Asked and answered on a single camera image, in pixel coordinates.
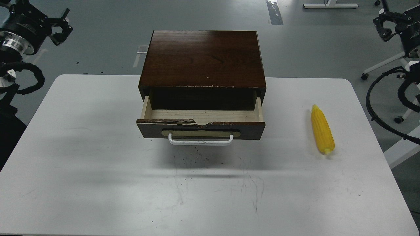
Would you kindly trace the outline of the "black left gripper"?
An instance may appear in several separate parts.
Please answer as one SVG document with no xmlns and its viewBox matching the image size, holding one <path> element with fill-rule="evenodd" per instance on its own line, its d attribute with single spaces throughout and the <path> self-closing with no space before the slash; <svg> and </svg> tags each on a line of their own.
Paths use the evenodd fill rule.
<svg viewBox="0 0 420 236">
<path fill-rule="evenodd" d="M 1 25 L 1 32 L 14 33 L 30 43 L 42 43 L 47 36 L 55 46 L 61 45 L 72 33 L 73 28 L 67 21 L 70 9 L 65 9 L 59 18 L 49 18 L 30 4 L 28 0 L 17 0 L 9 8 L 9 16 Z M 62 32 L 52 33 L 54 27 L 60 27 Z"/>
</svg>

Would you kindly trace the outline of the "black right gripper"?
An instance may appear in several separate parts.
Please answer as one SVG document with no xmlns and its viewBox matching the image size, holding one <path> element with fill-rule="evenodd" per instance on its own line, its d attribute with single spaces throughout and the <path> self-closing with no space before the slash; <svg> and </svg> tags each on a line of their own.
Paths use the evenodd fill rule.
<svg viewBox="0 0 420 236">
<path fill-rule="evenodd" d="M 403 13 L 391 12 L 385 9 L 379 10 L 379 16 L 374 18 L 373 24 L 380 38 L 387 42 L 393 36 L 398 35 L 405 56 L 419 58 L 420 45 L 420 6 L 414 6 Z M 384 28 L 384 22 L 395 23 L 394 32 Z"/>
</svg>

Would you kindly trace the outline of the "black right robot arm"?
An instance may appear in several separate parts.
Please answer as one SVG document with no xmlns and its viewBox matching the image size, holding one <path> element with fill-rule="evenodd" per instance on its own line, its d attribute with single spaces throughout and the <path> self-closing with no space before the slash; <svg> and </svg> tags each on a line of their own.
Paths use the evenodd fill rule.
<svg viewBox="0 0 420 236">
<path fill-rule="evenodd" d="M 419 5 L 406 10 L 403 13 L 391 12 L 387 5 L 387 1 L 381 1 L 383 10 L 379 12 L 379 16 L 373 19 L 373 24 L 380 36 L 380 38 L 387 42 L 394 35 L 399 35 L 402 43 L 403 58 L 418 58 L 419 57 Z M 370 103 L 370 94 L 373 87 L 380 82 L 380 80 L 390 74 L 404 73 L 404 81 L 398 89 L 397 95 L 400 102 L 408 109 L 419 112 L 418 105 L 409 101 L 405 96 L 405 91 L 412 84 L 419 84 L 419 62 L 409 62 L 405 67 L 397 66 L 384 73 L 382 73 L 371 84 L 366 95 L 366 107 L 371 120 L 375 121 L 378 125 L 392 132 L 404 140 L 409 140 L 415 144 L 419 144 L 419 138 L 409 136 L 408 134 L 401 133 L 394 128 L 387 125 L 379 116 L 374 112 Z"/>
</svg>

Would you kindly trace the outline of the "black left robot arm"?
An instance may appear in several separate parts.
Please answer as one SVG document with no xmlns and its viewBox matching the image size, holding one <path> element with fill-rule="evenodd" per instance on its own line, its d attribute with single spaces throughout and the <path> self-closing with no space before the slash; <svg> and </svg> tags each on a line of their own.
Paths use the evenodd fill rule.
<svg viewBox="0 0 420 236">
<path fill-rule="evenodd" d="M 39 67 L 23 61 L 24 55 L 35 55 L 44 40 L 49 37 L 54 45 L 61 45 L 72 33 L 65 9 L 59 18 L 49 18 L 28 0 L 17 0 L 14 4 L 2 0 L 1 6 L 8 9 L 9 16 L 1 25 L 1 108 L 10 106 L 15 94 L 26 95 L 43 87 L 45 77 Z M 19 89 L 16 72 L 33 72 L 36 84 Z"/>
</svg>

